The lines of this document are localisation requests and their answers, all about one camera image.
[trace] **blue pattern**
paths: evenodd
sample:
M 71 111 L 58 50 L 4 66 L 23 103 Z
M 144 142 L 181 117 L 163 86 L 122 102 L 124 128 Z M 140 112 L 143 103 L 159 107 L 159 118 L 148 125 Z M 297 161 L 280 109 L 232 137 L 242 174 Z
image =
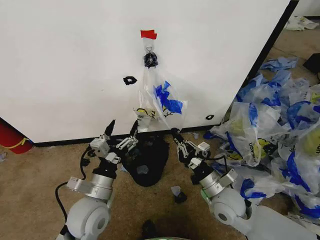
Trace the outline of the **blue pattern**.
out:
M 168 111 L 172 113 L 182 114 L 182 107 L 183 103 L 178 100 L 172 100 L 168 99 L 170 93 L 167 91 L 167 89 L 170 87 L 170 83 L 167 81 L 164 81 L 164 87 L 162 88 L 162 85 L 159 85 L 154 88 L 154 95 L 156 98 L 160 99 L 161 107 L 165 107 L 168 109 Z

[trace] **small black object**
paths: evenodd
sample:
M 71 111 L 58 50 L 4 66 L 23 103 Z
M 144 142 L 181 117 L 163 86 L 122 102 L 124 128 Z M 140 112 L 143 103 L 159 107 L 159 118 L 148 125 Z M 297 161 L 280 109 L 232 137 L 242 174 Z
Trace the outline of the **small black object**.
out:
M 178 196 L 174 196 L 174 202 L 177 204 L 181 204 L 187 200 L 187 195 L 185 195 L 182 191 Z
M 154 239 L 158 237 L 155 224 L 148 219 L 142 225 L 142 239 Z
M 314 74 L 320 73 L 320 52 L 312 54 L 303 66 Z
M 154 52 L 149 52 L 146 55 L 144 55 L 143 60 L 144 60 L 144 66 L 147 67 L 148 69 L 150 67 L 155 67 L 158 65 L 158 58 Z
M 123 78 L 125 85 L 135 84 L 138 80 L 134 76 L 126 76 Z
M 206 120 L 211 120 L 215 117 L 215 115 L 208 115 L 205 117 Z

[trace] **black fabric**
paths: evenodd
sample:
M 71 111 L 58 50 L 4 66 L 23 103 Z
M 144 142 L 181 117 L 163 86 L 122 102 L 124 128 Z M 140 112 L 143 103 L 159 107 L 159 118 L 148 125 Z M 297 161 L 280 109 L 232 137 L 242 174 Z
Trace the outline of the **black fabric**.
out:
M 149 187 L 161 178 L 169 156 L 169 144 L 159 135 L 137 135 L 136 138 L 139 141 L 136 149 L 130 151 L 122 164 L 138 185 Z
M 312 54 L 303 66 L 314 74 L 320 73 L 320 52 Z

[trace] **brown carpet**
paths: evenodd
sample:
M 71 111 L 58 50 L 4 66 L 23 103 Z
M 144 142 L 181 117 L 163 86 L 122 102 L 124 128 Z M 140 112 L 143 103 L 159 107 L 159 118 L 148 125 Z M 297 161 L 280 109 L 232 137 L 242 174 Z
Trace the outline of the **brown carpet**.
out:
M 320 29 L 293 32 L 284 30 L 269 58 L 298 56 L 298 66 L 292 69 L 294 78 L 304 77 L 314 85 L 317 78 L 305 70 L 304 61 L 312 53 L 320 52 Z M 274 73 L 263 71 L 268 79 Z M 193 139 L 191 134 L 186 138 Z M 100 240 L 136 240 L 141 235 L 141 226 L 147 219 L 154 221 L 157 230 L 164 236 L 192 240 L 244 240 L 245 237 L 232 227 L 213 219 L 201 198 L 200 186 L 190 181 L 191 171 L 178 162 L 176 146 L 172 138 L 170 154 L 161 180 L 154 186 L 141 187 L 135 184 L 128 173 L 117 171 L 113 188 L 116 192 L 111 209 L 111 220 Z M 202 142 L 200 137 L 193 141 Z M 212 152 L 217 142 L 207 141 Z M 79 160 L 87 144 L 33 148 L 16 155 L 8 152 L 7 160 L 0 163 L 0 240 L 47 240 L 55 239 L 64 225 L 62 212 L 55 199 L 55 188 L 70 176 L 81 177 Z M 99 164 L 95 159 L 85 171 L 88 179 Z M 187 201 L 174 203 L 171 186 L 179 185 L 187 195 Z M 83 195 L 66 188 L 60 197 L 68 210 Z M 277 194 L 263 201 L 276 211 L 286 214 L 290 199 Z

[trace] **black baseboard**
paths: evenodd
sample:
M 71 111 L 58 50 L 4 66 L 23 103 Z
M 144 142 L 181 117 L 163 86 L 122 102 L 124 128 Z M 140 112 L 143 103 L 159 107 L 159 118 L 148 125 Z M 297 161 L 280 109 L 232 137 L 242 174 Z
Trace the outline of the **black baseboard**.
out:
M 309 20 L 320 20 L 320 16 L 305 16 Z
M 188 133 L 188 132 L 195 132 L 195 131 L 206 131 L 211 129 L 213 126 L 220 126 L 220 124 L 216 125 L 206 125 L 206 126 L 195 126 L 195 127 L 186 127 L 181 130 L 181 133 Z M 148 132 L 141 132 L 140 135 L 151 136 L 151 135 L 165 135 L 170 134 L 170 130 L 163 130 L 163 131 L 148 131 Z M 113 139 L 123 139 L 128 137 L 129 134 L 122 134 L 122 135 L 113 135 Z M 51 146 L 64 146 L 70 144 L 87 144 L 90 143 L 95 137 L 88 137 L 88 138 L 80 138 L 80 139 L 71 139 L 71 140 L 61 140 L 61 141 L 46 141 L 46 142 L 35 142 L 34 146 L 42 148 L 42 147 L 51 147 Z

